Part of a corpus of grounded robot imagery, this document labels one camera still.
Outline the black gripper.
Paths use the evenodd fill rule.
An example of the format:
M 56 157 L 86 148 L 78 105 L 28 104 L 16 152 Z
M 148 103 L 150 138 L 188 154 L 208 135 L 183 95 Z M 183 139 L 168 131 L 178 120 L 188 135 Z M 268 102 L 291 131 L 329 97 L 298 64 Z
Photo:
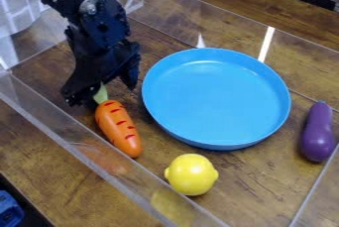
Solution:
M 84 0 L 66 30 L 76 68 L 62 94 L 70 106 L 96 107 L 94 97 L 104 88 L 104 73 L 119 77 L 132 90 L 138 84 L 140 45 L 131 42 L 126 11 L 116 0 Z

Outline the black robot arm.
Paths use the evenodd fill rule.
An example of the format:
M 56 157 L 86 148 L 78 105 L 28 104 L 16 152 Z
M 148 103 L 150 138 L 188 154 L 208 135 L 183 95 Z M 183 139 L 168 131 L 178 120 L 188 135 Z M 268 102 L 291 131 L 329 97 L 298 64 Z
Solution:
M 42 0 L 68 19 L 66 36 L 76 68 L 62 94 L 67 103 L 90 109 L 94 96 L 114 79 L 138 84 L 140 45 L 132 42 L 126 11 L 116 0 Z

